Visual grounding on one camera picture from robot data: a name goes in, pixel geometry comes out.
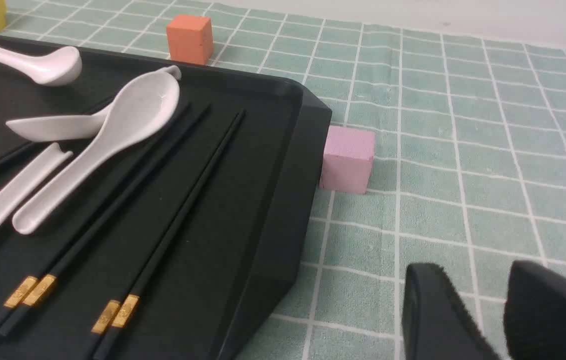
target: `table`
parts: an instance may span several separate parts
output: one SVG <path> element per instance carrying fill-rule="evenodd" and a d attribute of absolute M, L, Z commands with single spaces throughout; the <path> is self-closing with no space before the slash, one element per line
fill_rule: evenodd
<path fill-rule="evenodd" d="M 566 48 L 191 0 L 8 0 L 5 35 L 168 59 L 212 18 L 211 66 L 283 76 L 376 133 L 365 195 L 318 189 L 295 287 L 239 355 L 401 359 L 410 262 L 436 262 L 497 351 L 512 260 L 566 276 Z"/>

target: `chopsticks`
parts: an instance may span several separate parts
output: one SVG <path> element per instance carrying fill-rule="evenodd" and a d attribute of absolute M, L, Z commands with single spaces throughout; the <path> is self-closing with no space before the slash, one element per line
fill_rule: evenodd
<path fill-rule="evenodd" d="M 97 322 L 93 326 L 91 333 L 89 335 L 88 343 L 82 359 L 89 360 L 104 360 L 111 348 L 113 348 L 116 339 L 120 333 L 122 333 L 123 328 L 128 323 L 130 317 L 132 316 L 134 310 L 138 306 L 143 292 L 147 289 L 148 283 L 152 280 L 152 277 L 157 273 L 157 269 L 161 264 L 161 261 L 166 256 L 170 245 L 175 242 L 176 235 L 180 230 L 184 219 L 189 214 L 189 211 L 193 207 L 198 194 L 201 189 L 205 186 L 207 179 L 214 170 L 214 167 L 219 161 L 221 155 L 231 141 L 233 134 L 239 127 L 245 111 L 242 110 L 234 116 L 230 127 L 228 127 L 223 139 L 214 150 L 214 153 L 207 160 L 207 165 L 198 175 L 196 182 L 189 187 L 189 194 L 182 204 L 176 205 L 172 210 L 171 216 L 173 220 L 164 230 L 163 235 L 157 240 L 152 253 L 148 255 L 147 260 L 143 263 L 136 279 L 130 284 L 129 289 L 122 294 L 119 294 L 116 298 L 109 300 L 105 309 L 100 314 Z"/>
<path fill-rule="evenodd" d="M 189 111 L 191 104 L 183 107 L 174 119 L 179 119 L 186 112 Z M 136 189 L 145 182 L 145 179 L 150 176 L 154 170 L 161 166 L 164 159 L 168 157 L 173 148 L 182 141 L 182 138 L 189 132 L 198 120 L 204 116 L 209 110 L 207 104 L 198 114 L 194 115 L 194 121 L 191 121 L 183 131 L 178 135 L 170 137 L 171 128 L 177 121 L 172 121 L 168 129 L 163 130 L 157 136 L 150 139 L 148 149 L 139 157 L 137 164 L 132 166 L 130 173 L 131 176 L 122 177 L 116 186 L 112 187 L 113 193 L 118 193 L 116 198 L 111 200 L 111 203 L 105 208 L 95 210 L 92 216 L 96 216 L 98 212 L 102 212 L 100 216 L 88 227 L 82 227 L 80 231 L 84 231 L 67 237 L 65 243 L 50 256 L 49 261 L 41 266 L 38 271 L 32 275 L 27 276 L 19 285 L 17 290 L 8 298 L 0 310 L 0 337 L 6 337 L 17 326 L 27 313 L 29 313 L 33 305 L 39 304 L 43 301 L 43 297 L 47 296 L 51 291 L 51 285 L 57 282 L 57 279 L 63 275 L 63 272 L 68 268 L 74 260 L 79 257 L 80 253 L 86 248 L 88 243 L 104 227 L 104 225 L 111 219 L 114 214 L 122 207 L 132 194 L 136 193 Z"/>

